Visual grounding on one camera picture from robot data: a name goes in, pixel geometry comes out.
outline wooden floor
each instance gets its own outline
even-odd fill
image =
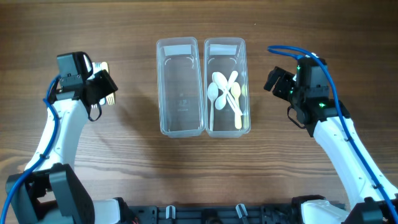
[[[24,170],[41,137],[56,56],[85,51],[107,61],[114,106],[87,123],[77,176],[93,200],[130,205],[261,204],[321,194],[347,203],[330,160],[287,119],[288,103],[263,90],[276,65],[272,44],[325,58],[364,145],[398,185],[396,1],[169,1],[0,5],[0,203],[7,177]],[[251,132],[169,139],[159,128],[155,43],[195,37],[203,71],[209,37],[242,37],[248,53]],[[12,210],[9,223],[16,219]]]

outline wood grain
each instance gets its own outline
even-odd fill
[[[56,55],[107,61],[116,105],[88,123],[76,174],[92,199],[131,205],[287,202],[321,194],[347,203],[322,148],[265,92],[274,66],[295,62],[272,44],[326,59],[340,99],[378,166],[398,185],[396,1],[172,1],[0,5],[0,186],[22,172],[45,124],[42,103]],[[160,133],[155,43],[168,37],[242,37],[248,52],[251,132],[239,139],[169,139]],[[0,193],[0,203],[6,198]],[[12,212],[9,223],[15,223]]]

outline blue cable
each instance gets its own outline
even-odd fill
[[[31,175],[31,173],[38,168],[39,165],[41,165],[41,163],[43,163],[43,161],[45,160],[44,158],[46,158],[48,156],[48,154],[51,151],[52,145],[54,144],[55,138],[57,137],[57,133],[58,133],[58,126],[59,126],[59,118],[54,110],[54,108],[52,107],[52,105],[47,101],[48,95],[50,93],[50,90],[52,89],[52,86],[54,85],[54,83],[57,81],[58,76],[54,78],[54,80],[51,82],[49,89],[47,90],[47,94],[46,94],[46,98],[43,99],[45,105],[47,106],[47,108],[50,108],[50,111],[54,117],[54,130],[52,132],[49,144],[47,145],[47,147],[45,148],[44,152],[43,152],[43,157],[39,157],[39,159],[37,160],[37,162],[29,169],[25,170],[22,175],[18,178],[18,180],[15,182],[15,184],[12,186],[10,192],[7,195],[7,199],[4,202],[4,206],[2,208],[2,212],[1,212],[1,219],[0,219],[0,223],[1,224],[5,224],[6,223],[6,217],[7,217],[7,211],[8,211],[8,207],[10,206],[12,197],[14,196],[14,194],[19,190],[19,187],[21,186],[21,184],[24,183],[25,179]]]
[[[324,66],[324,64],[322,64],[322,62],[316,57],[314,56],[311,52],[301,49],[299,47],[293,47],[293,46],[285,46],[285,45],[272,45],[272,46],[268,46],[268,51],[274,54],[280,54],[280,55],[285,55],[285,56],[289,56],[289,57],[293,57],[294,59],[298,60],[301,57],[304,57],[303,55],[295,55],[295,54],[291,54],[291,53],[287,53],[287,52],[281,52],[278,51],[276,49],[283,49],[283,50],[293,50],[296,52],[300,52],[303,53],[305,55],[308,55],[309,57],[311,57],[312,59],[314,59],[314,61],[316,61],[316,63],[320,66],[320,68],[322,69],[323,73],[325,73],[326,78],[329,81],[331,90],[333,92],[333,97],[335,100],[335,106],[336,106],[336,110],[338,113],[338,117],[340,119],[341,125],[344,129],[344,132],[347,135],[347,139],[349,140],[349,143],[351,144],[351,146],[353,147],[354,151],[356,152],[356,154],[358,155],[359,159],[361,160],[363,166],[365,167],[365,169],[367,170],[367,172],[369,173],[369,175],[371,176],[372,180],[374,181],[374,183],[376,184],[376,186],[380,186],[377,189],[379,189],[380,194],[383,196],[384,201],[386,201],[388,209],[391,212],[392,217],[394,218],[394,221],[396,224],[398,224],[398,215],[397,215],[397,211],[395,210],[390,198],[388,197],[386,191],[384,190],[384,187],[381,185],[380,181],[377,179],[376,175],[374,174],[374,172],[372,171],[371,167],[369,166],[369,164],[366,162],[366,159],[363,157],[362,153],[359,151],[358,147],[356,146],[354,139],[351,137],[351,135],[349,134],[347,125],[345,123],[343,114],[341,112],[340,109],[340,105],[338,103],[338,95],[337,95],[337,91],[336,91],[336,86],[335,83],[333,82],[331,75],[329,74],[329,71],[327,70],[326,66]]]

